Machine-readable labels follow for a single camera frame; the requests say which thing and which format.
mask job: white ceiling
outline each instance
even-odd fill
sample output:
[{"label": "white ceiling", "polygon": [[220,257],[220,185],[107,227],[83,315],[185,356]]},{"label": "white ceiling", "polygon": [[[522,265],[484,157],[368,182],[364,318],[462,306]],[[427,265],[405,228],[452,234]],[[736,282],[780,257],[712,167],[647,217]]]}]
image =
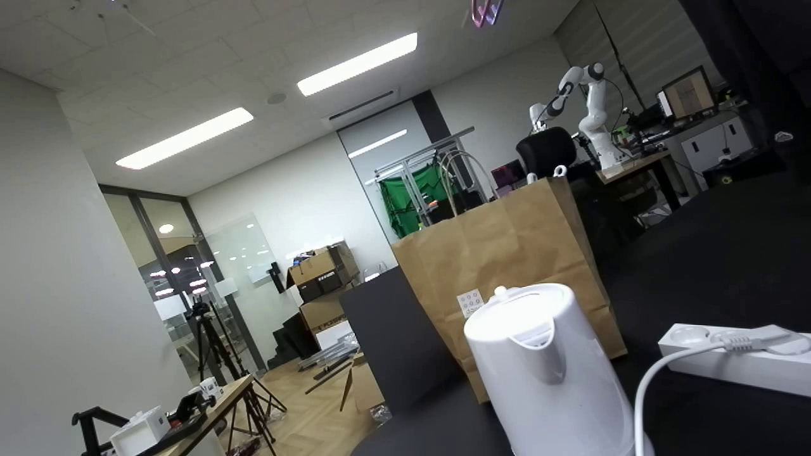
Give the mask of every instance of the white ceiling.
[{"label": "white ceiling", "polygon": [[[192,196],[328,134],[332,115],[371,97],[410,99],[553,37],[579,0],[506,0],[491,32],[465,25],[470,0],[127,0],[143,25],[110,2],[124,0],[0,0],[0,70],[62,91],[100,182]],[[418,53],[296,91],[410,32]],[[115,165],[233,106],[257,123],[143,172]]]}]

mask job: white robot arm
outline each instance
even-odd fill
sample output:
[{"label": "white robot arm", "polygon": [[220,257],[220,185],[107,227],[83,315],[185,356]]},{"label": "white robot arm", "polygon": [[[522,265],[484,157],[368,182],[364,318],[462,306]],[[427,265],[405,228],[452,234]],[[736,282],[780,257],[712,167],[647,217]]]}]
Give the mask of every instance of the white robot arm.
[{"label": "white robot arm", "polygon": [[619,170],[622,153],[613,148],[610,134],[605,133],[605,70],[601,65],[568,70],[557,85],[556,99],[529,106],[533,133],[542,133],[551,120],[562,115],[576,87],[589,87],[586,116],[580,120],[579,133],[589,137],[603,172]]}]

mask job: glass door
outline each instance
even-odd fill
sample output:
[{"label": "glass door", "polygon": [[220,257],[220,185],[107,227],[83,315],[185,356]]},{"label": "glass door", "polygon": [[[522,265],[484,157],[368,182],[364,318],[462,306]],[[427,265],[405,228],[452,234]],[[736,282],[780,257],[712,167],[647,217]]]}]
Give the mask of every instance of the glass door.
[{"label": "glass door", "polygon": [[263,374],[235,303],[211,289],[209,276],[224,276],[188,203],[129,191],[105,191],[105,198],[190,380]]},{"label": "glass door", "polygon": [[143,198],[143,208],[164,255],[164,280],[173,296],[185,300],[192,310],[192,339],[200,342],[204,334],[209,344],[224,347],[220,353],[216,353],[219,347],[209,347],[211,365],[219,365],[225,377],[238,377],[243,370],[261,374],[263,360],[243,315],[233,300],[220,300],[214,289],[224,280],[220,266],[214,261],[206,238],[198,237],[183,203]]},{"label": "glass door", "polygon": [[276,333],[286,319],[300,315],[300,305],[286,294],[286,275],[278,268],[263,230],[253,217],[243,217],[219,230],[206,234],[214,258],[220,265],[225,282],[216,287],[245,315],[249,331],[263,360],[274,360]]}]

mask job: fluorescent light panel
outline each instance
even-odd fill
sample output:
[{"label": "fluorescent light panel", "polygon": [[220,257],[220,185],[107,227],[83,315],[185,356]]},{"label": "fluorescent light panel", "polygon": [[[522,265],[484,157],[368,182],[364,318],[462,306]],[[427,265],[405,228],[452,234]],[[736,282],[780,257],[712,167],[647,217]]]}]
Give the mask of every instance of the fluorescent light panel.
[{"label": "fluorescent light panel", "polygon": [[320,72],[320,75],[315,75],[309,80],[301,80],[296,87],[300,87],[300,91],[304,97],[320,94],[320,91],[325,91],[329,87],[349,81],[349,80],[354,80],[359,75],[368,75],[368,72],[373,72],[378,66],[385,66],[385,65],[390,65],[395,59],[402,59],[402,57],[414,53],[416,47],[418,47],[418,33],[408,33],[408,37],[395,39],[395,42],[380,47],[380,49],[373,49],[373,52],[359,53],[359,57],[354,57],[354,59],[349,59],[344,65],[325,70],[325,72]]},{"label": "fluorescent light panel", "polygon": [[220,134],[235,129],[235,128],[243,128],[250,120],[253,120],[250,113],[245,113],[240,106],[230,110],[230,113],[225,113],[225,115],[220,115],[216,120],[209,120],[209,123],[204,123],[198,128],[190,128],[190,129],[176,134],[176,137],[168,137],[168,139],[163,139],[163,143],[158,143],[158,144],[153,144],[146,151],[133,153],[133,154],[121,157],[117,165],[120,167],[129,167],[129,170],[153,167],[154,162],[163,162],[163,161],[176,157],[181,153],[188,153],[188,151],[192,151],[192,148],[198,148],[198,144],[204,144],[204,143],[209,143],[214,137],[220,137]]},{"label": "fluorescent light panel", "polygon": [[349,161],[357,161],[359,154],[368,154],[368,153],[373,153],[373,151],[380,151],[380,148],[385,148],[387,143],[395,143],[395,139],[400,139],[400,137],[405,137],[405,134],[408,134],[408,129],[400,129],[400,133],[387,134],[387,137],[383,137],[383,139],[378,139],[378,143],[373,143],[373,144],[364,144],[364,148],[354,151],[354,153],[349,154]]}]

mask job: wooden floor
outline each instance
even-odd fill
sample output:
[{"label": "wooden floor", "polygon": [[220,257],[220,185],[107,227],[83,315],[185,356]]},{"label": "wooden floor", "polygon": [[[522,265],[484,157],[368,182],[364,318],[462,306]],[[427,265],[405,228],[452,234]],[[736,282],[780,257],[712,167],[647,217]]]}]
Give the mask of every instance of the wooden floor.
[{"label": "wooden floor", "polygon": [[263,382],[286,407],[281,420],[271,424],[278,456],[347,456],[376,432],[368,413],[357,413],[353,399],[340,413],[347,375],[340,374],[320,391],[304,395],[315,386],[320,367],[296,374],[296,363],[271,370]]}]

